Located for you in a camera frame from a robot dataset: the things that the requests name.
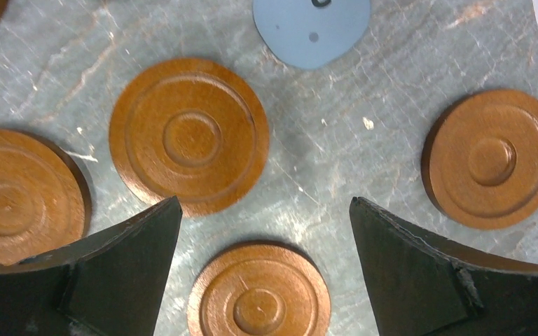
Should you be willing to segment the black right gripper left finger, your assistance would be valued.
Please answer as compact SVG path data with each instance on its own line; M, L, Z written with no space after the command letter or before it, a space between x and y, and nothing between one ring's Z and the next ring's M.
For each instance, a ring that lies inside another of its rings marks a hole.
M183 211L175 197L0 265L0 335L152 335Z

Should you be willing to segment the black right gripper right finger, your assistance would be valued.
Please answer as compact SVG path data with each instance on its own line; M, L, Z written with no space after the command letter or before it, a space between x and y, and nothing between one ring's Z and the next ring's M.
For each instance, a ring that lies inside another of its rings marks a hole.
M381 335L538 335L538 264L459 244L363 197L350 221Z

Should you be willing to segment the blue round coaster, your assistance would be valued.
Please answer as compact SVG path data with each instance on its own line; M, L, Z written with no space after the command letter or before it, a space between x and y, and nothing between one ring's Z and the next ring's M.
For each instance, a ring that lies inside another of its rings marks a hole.
M369 0L253 0L252 15L268 49L299 69L325 66L349 51L368 29Z

